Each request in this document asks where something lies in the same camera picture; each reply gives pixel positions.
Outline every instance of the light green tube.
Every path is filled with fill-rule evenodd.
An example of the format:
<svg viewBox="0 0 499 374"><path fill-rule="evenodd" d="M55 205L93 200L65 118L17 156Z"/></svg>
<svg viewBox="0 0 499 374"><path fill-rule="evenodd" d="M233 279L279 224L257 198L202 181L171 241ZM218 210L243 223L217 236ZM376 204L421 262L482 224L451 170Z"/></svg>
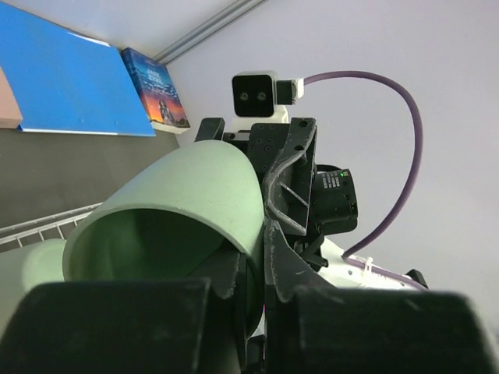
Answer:
<svg viewBox="0 0 499 374"><path fill-rule="evenodd" d="M0 337L19 302L32 288L62 282L65 240L50 239L0 253Z"/></svg>
<svg viewBox="0 0 499 374"><path fill-rule="evenodd" d="M246 155L221 141L194 143L152 164L78 225L65 246L64 277L185 277L226 238L249 257L256 326L263 225L260 186Z"/></svg>

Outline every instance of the book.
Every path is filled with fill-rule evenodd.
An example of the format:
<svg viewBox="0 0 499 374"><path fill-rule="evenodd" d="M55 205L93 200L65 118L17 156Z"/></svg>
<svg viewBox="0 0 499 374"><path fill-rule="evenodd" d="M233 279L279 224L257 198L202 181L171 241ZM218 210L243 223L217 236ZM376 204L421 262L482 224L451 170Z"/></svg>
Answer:
<svg viewBox="0 0 499 374"><path fill-rule="evenodd" d="M132 48L123 50L122 58L152 126L174 134L190 129L166 66Z"/></svg>
<svg viewBox="0 0 499 374"><path fill-rule="evenodd" d="M18 130L156 136L117 48L1 1L0 19Z"/></svg>
<svg viewBox="0 0 499 374"><path fill-rule="evenodd" d="M16 129L23 116L0 66L0 129Z"/></svg>

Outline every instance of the blue binder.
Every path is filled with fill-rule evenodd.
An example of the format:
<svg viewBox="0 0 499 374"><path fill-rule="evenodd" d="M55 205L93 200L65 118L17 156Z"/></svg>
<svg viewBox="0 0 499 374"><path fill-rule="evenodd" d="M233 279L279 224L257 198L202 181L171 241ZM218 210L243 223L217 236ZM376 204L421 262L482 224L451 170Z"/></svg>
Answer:
<svg viewBox="0 0 499 374"><path fill-rule="evenodd" d="M116 48L3 2L0 20L20 130L155 136Z"/></svg>

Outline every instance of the white wall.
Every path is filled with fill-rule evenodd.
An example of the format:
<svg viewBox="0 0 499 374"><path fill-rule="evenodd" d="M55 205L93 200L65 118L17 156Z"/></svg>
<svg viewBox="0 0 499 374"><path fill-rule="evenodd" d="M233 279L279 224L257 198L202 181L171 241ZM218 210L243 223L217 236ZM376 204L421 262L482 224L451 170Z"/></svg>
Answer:
<svg viewBox="0 0 499 374"><path fill-rule="evenodd" d="M232 116L230 81L244 70L289 78L364 69L405 85L426 131L420 178L401 216L362 254L471 295L499 326L498 14L495 0L270 0L169 69L195 127L203 117ZM354 173L359 227L334 237L348 247L403 186L409 113L389 89L343 79L311 86L292 115L317 119L318 162Z"/></svg>
<svg viewBox="0 0 499 374"><path fill-rule="evenodd" d="M5 0L117 47L155 56L235 0Z"/></svg>

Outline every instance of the camera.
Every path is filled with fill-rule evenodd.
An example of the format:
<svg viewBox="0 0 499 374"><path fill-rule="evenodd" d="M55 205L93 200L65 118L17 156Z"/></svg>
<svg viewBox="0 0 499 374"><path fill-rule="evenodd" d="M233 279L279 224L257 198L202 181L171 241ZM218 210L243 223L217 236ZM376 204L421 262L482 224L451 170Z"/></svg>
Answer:
<svg viewBox="0 0 499 374"><path fill-rule="evenodd" d="M238 117L272 117L276 82L274 72L243 72L232 78L235 114Z"/></svg>
<svg viewBox="0 0 499 374"><path fill-rule="evenodd" d="M357 196L349 169L317 165L310 197L314 220L324 235L350 232L357 227Z"/></svg>

